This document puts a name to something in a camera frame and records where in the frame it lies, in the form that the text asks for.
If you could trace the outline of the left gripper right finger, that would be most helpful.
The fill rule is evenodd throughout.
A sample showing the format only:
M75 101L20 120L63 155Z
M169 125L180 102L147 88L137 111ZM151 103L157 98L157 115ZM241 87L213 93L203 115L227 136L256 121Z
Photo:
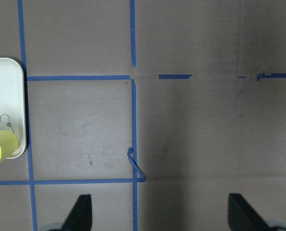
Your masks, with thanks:
M228 196L228 225L232 231L274 231L241 194Z

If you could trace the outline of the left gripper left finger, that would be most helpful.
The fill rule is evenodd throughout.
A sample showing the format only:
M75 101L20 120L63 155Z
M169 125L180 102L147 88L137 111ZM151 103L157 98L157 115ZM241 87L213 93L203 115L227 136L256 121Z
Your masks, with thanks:
M63 231L90 231L92 229L91 195L80 195L62 225Z

